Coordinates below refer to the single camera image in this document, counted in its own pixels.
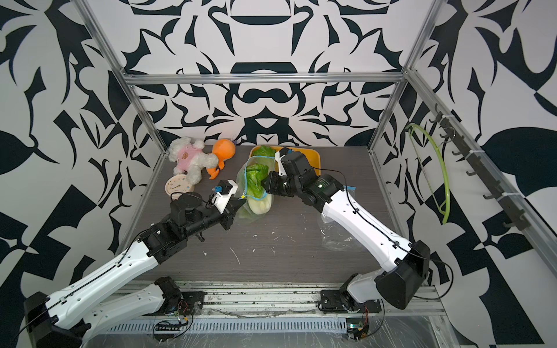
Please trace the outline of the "small round beige clock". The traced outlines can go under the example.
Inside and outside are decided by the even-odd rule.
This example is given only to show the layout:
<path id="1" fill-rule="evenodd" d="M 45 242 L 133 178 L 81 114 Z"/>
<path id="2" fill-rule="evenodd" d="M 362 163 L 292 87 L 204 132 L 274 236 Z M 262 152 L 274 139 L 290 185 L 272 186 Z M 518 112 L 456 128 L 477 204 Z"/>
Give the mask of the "small round beige clock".
<path id="1" fill-rule="evenodd" d="M 177 200 L 182 194 L 193 192 L 194 184 L 189 181 L 187 175 L 179 174 L 169 178 L 164 188 L 171 200 Z"/>

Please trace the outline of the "right green led board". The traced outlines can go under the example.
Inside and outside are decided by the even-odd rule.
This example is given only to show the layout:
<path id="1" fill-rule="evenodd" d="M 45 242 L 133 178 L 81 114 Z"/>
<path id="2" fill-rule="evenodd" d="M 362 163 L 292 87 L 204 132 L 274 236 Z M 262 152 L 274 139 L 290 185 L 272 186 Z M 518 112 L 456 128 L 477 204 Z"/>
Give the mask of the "right green led board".
<path id="1" fill-rule="evenodd" d="M 346 336 L 349 340 L 360 341 L 368 336 L 369 324 L 361 320 L 347 319 Z"/>

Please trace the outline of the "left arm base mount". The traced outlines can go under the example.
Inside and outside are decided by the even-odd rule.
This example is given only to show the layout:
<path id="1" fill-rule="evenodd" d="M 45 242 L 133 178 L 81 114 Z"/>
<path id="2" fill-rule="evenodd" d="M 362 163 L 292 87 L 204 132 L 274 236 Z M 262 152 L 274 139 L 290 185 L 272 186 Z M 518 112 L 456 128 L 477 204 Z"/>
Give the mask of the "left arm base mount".
<path id="1" fill-rule="evenodd" d="M 173 316 L 177 312 L 180 316 L 198 315 L 204 306 L 206 296 L 204 291 L 183 291 L 174 300 L 165 300 L 162 307 L 146 316 Z"/>

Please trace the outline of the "black wall hook rail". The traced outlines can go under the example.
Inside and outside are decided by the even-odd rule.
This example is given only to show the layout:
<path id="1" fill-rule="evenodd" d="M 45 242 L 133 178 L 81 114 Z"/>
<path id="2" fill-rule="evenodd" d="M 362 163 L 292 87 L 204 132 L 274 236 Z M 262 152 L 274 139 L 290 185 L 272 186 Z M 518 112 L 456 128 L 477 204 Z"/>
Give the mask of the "black wall hook rail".
<path id="1" fill-rule="evenodd" d="M 488 192 L 483 195 L 483 198 L 496 201 L 506 213 L 507 219 L 503 222 L 503 226 L 520 231 L 532 227 L 522 195 L 511 188 L 502 172 L 461 125 L 457 117 L 446 113 L 439 104 L 435 104 L 435 118 L 431 122 L 438 124 L 444 130 L 442 138 L 445 142 L 454 144 L 456 150 L 453 155 L 468 163 L 471 170 L 466 174 L 478 177 L 486 187 Z"/>

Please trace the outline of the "left black electronics board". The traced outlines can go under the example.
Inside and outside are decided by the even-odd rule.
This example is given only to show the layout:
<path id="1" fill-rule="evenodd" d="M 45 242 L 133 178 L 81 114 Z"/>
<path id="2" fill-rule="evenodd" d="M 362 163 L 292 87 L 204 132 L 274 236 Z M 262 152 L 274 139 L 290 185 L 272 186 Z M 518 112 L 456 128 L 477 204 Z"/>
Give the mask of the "left black electronics board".
<path id="1" fill-rule="evenodd" d="M 158 342 L 177 339 L 191 328 L 190 322 L 170 323 L 167 320 L 156 323 L 152 328 L 152 338 Z"/>

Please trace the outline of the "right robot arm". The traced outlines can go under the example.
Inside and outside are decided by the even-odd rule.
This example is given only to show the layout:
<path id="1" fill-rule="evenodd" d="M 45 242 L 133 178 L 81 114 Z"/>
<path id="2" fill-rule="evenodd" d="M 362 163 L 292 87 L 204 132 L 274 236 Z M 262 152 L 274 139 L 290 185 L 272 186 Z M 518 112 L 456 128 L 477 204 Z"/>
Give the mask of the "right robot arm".
<path id="1" fill-rule="evenodd" d="M 312 167 L 302 152 L 282 148 L 275 161 L 278 170 L 263 180 L 264 189 L 280 197 L 299 197 L 349 232 L 380 266 L 377 271 L 351 276 L 337 292 L 339 304 L 323 301 L 322 310 L 354 311 L 373 300 L 406 309 L 429 270 L 429 247 L 389 229 L 358 204 L 330 170 Z"/>

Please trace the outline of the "white plush toy pink shirt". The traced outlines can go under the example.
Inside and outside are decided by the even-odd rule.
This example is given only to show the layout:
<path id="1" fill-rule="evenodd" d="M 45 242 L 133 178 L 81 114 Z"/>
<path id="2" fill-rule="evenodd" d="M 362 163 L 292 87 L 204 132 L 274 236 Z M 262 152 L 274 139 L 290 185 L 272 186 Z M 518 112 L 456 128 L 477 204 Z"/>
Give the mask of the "white plush toy pink shirt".
<path id="1" fill-rule="evenodd" d="M 203 169 L 215 169 L 219 159 L 213 153 L 203 151 L 205 143 L 190 137 L 175 139 L 168 147 L 168 159 L 175 162 L 174 175 L 184 174 L 187 181 L 197 185 L 202 180 Z"/>

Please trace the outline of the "orange plush toy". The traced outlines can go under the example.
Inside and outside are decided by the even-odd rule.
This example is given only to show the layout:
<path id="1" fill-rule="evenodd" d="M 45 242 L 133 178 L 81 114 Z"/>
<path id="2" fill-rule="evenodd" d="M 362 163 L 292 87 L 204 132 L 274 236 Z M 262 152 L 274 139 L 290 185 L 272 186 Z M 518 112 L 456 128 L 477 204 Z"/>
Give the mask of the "orange plush toy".
<path id="1" fill-rule="evenodd" d="M 207 169 L 210 180 L 216 179 L 218 174 L 224 169 L 225 162 L 235 155 L 236 145 L 231 140 L 220 139 L 213 145 L 212 153 L 218 158 L 218 165 L 215 168 Z"/>

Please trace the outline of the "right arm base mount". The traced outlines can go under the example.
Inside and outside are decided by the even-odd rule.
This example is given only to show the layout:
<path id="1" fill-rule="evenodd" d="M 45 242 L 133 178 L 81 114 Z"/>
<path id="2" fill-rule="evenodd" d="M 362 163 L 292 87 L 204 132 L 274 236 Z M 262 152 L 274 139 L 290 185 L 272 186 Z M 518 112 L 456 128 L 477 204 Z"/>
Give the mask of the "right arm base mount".
<path id="1" fill-rule="evenodd" d="M 371 300 L 365 303 L 356 302 L 346 291 L 322 290 L 317 308 L 323 313 L 380 313 L 381 303 Z"/>

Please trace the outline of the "clear zipper bag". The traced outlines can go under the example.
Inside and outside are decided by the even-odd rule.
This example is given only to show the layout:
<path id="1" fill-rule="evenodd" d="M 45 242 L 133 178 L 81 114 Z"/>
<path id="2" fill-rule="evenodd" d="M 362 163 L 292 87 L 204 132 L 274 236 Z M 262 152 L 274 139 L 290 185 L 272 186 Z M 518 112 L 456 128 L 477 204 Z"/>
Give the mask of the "clear zipper bag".
<path id="1" fill-rule="evenodd" d="M 326 213 L 321 213 L 317 222 L 321 232 L 321 243 L 325 249 L 333 252 L 354 252 L 364 249 L 349 231 Z"/>
<path id="2" fill-rule="evenodd" d="M 271 210 L 274 196 L 263 188 L 263 180 L 275 170 L 275 164 L 273 157 L 253 156 L 236 176 L 239 190 L 236 195 L 246 201 L 240 208 L 239 217 L 246 223 L 255 222 Z"/>

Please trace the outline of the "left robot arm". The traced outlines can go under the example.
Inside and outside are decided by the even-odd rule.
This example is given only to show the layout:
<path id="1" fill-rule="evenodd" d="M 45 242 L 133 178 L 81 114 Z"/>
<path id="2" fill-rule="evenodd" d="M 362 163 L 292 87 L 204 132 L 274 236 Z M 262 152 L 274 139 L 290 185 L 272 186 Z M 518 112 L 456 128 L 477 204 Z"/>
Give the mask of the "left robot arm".
<path id="1" fill-rule="evenodd" d="M 220 225 L 229 230 L 246 203 L 234 193 L 217 193 L 205 202 L 200 194 L 182 194 L 171 202 L 161 222 L 140 232 L 120 255 L 80 281 L 50 295 L 37 292 L 24 302 L 32 347 L 81 347 L 100 332 L 150 313 L 174 313 L 183 304 L 181 290 L 170 277 L 117 300 L 110 296 L 187 246 L 190 237 Z"/>

